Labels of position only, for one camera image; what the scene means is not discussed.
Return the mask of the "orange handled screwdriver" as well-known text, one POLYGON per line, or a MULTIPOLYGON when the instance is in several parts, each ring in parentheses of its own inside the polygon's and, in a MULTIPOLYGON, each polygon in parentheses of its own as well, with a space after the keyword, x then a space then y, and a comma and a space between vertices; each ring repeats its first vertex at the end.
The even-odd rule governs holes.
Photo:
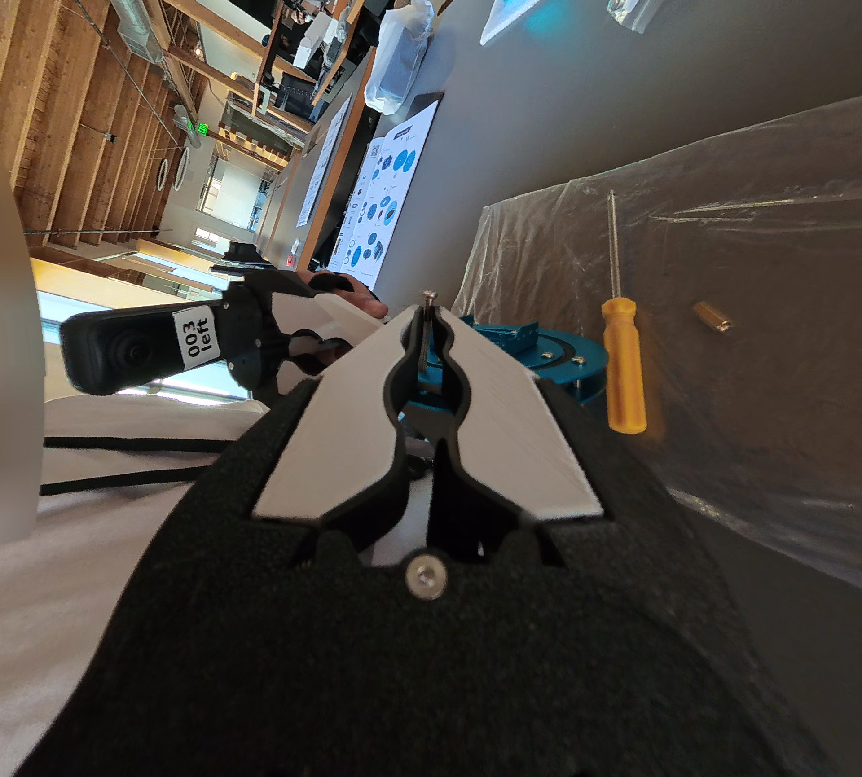
POLYGON ((608 352, 606 400, 609 428, 639 435, 647 428, 641 341, 636 328, 636 303, 621 293, 616 195, 607 200, 611 297, 602 305, 603 345, 608 352))

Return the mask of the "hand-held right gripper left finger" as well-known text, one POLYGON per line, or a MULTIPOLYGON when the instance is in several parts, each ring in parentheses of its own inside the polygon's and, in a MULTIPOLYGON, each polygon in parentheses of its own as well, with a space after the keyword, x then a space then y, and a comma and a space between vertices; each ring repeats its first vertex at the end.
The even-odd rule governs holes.
POLYGON ((412 395, 423 312, 410 307, 321 375, 253 517, 317 530, 391 530, 409 500, 398 417, 412 395))

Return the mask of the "white instruction booklet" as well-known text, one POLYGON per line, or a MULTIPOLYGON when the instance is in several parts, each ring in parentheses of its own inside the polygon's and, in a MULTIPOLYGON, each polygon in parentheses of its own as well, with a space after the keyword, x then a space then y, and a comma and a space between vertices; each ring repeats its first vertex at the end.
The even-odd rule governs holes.
POLYGON ((372 139, 329 262, 332 272, 374 289, 438 104, 372 139))

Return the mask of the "person's left hand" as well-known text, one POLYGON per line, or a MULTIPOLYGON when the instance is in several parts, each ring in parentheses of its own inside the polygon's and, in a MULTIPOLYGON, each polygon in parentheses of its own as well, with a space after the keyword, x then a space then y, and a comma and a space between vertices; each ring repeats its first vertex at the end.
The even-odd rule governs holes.
POLYGON ((316 272, 300 270, 296 274, 317 294, 337 296, 373 319, 384 320, 389 313, 388 307, 368 287, 350 275, 324 269, 316 272))

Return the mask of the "blue metal turntable disc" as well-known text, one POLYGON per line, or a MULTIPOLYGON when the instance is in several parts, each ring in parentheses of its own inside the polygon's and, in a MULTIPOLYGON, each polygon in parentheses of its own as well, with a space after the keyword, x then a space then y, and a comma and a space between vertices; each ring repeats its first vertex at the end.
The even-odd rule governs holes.
MULTIPOLYGON (((544 329, 537 322, 507 326, 462 321, 542 379, 560 386, 579 403, 599 397, 606 387, 607 351, 597 342, 559 330, 544 329)), ((451 411, 442 398, 443 370, 434 345, 427 365, 419 374, 418 393, 404 407, 400 418, 408 438, 435 445, 447 432, 451 411)))

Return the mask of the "white wrapped package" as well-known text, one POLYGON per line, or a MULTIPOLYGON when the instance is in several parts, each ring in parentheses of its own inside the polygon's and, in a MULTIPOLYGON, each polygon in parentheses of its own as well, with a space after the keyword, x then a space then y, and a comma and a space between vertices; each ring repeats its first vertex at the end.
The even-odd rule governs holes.
POLYGON ((382 115, 395 114, 415 82, 432 38, 435 9, 429 0, 411 0, 385 12, 378 49, 365 86, 365 103, 382 115))

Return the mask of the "brass standoff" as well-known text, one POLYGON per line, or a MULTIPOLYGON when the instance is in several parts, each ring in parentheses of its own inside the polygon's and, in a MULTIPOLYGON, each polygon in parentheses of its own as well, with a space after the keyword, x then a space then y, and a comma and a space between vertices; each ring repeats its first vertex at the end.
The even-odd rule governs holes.
POLYGON ((734 326, 733 321, 727 317, 726 313, 720 311, 707 301, 701 300, 695 302, 692 310, 697 319, 710 330, 714 330, 717 333, 726 333, 734 326))

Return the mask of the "clear plastic bag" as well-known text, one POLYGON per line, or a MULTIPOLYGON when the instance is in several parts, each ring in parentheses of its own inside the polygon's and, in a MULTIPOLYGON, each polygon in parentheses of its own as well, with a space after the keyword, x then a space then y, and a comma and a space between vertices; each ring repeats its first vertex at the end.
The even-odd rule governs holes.
POLYGON ((453 310, 600 340, 616 195, 648 427, 678 501, 860 587, 860 98, 484 209, 453 310), (707 301, 734 326, 692 310, 707 301))

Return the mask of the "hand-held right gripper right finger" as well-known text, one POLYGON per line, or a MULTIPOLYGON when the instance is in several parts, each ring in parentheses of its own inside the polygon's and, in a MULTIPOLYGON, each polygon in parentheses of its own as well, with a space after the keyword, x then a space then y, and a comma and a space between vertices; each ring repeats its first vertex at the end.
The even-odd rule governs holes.
POLYGON ((601 517, 541 379, 442 307, 435 310, 433 340, 459 472, 533 522, 601 517))

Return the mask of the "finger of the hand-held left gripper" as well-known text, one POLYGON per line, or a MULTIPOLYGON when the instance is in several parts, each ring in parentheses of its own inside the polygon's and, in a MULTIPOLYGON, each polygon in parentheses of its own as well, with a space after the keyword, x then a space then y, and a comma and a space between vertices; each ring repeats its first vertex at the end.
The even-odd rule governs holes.
POLYGON ((350 347, 356 347, 385 325, 329 293, 314 297, 274 293, 272 315, 278 330, 287 337, 309 342, 342 341, 350 347))
POLYGON ((296 356, 295 360, 281 363, 277 372, 277 393, 287 395, 307 379, 314 379, 338 359, 336 351, 322 351, 296 356))

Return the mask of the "printed paper sheet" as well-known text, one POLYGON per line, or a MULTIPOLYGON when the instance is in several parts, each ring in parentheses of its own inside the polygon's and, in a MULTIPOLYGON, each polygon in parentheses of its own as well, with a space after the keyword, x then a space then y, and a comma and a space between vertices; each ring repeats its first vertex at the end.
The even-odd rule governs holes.
POLYGON ((338 142, 342 125, 350 113, 353 96, 351 95, 333 116, 329 128, 321 144, 320 154, 312 173, 308 188, 303 200, 303 206, 299 212, 296 222, 297 228, 305 227, 310 221, 316 208, 317 200, 321 192, 321 186, 329 169, 329 163, 338 142))

